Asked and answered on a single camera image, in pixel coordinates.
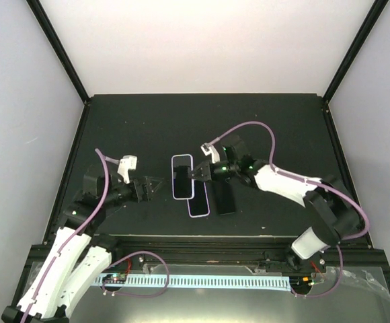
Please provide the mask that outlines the black magsafe phone case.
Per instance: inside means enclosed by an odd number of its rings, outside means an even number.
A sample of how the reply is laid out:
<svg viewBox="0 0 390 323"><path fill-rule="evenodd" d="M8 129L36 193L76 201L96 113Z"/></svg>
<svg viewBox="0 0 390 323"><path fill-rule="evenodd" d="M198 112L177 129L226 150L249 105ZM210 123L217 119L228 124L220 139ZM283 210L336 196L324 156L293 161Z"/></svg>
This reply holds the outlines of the black magsafe phone case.
<svg viewBox="0 0 390 323"><path fill-rule="evenodd" d="M228 182L214 182L212 185L214 203L219 215L228 215L236 211L232 186Z"/></svg>

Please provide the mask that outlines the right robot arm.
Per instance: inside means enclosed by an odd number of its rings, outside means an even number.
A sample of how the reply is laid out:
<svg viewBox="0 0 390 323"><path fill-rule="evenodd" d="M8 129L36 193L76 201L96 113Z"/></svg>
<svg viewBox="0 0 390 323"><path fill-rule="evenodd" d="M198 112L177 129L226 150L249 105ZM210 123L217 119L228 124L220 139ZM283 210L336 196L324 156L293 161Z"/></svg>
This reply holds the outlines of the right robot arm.
<svg viewBox="0 0 390 323"><path fill-rule="evenodd" d="M360 206L349 197L340 180L333 176L306 177L256 159L237 135L226 136L221 146L224 159L210 143L202 145L201 150L210 159L189 172L191 179L224 182L236 178L248 187L291 200L309 212L308 228L285 255L289 269L301 271L315 253L354 237L362 219Z"/></svg>

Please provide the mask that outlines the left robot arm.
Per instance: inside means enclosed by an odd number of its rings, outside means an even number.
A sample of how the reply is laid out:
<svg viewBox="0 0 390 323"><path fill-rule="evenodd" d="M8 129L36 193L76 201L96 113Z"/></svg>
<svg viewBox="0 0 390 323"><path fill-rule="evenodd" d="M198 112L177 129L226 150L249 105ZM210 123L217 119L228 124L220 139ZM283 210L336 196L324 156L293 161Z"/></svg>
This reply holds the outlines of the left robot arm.
<svg viewBox="0 0 390 323"><path fill-rule="evenodd" d="M102 164L88 170L83 186L63 212L52 248L34 282L3 322L68 322L95 279L124 261L119 241L95 235L108 209L127 202L147 202L162 180L151 176L131 179L127 170L109 171Z"/></svg>

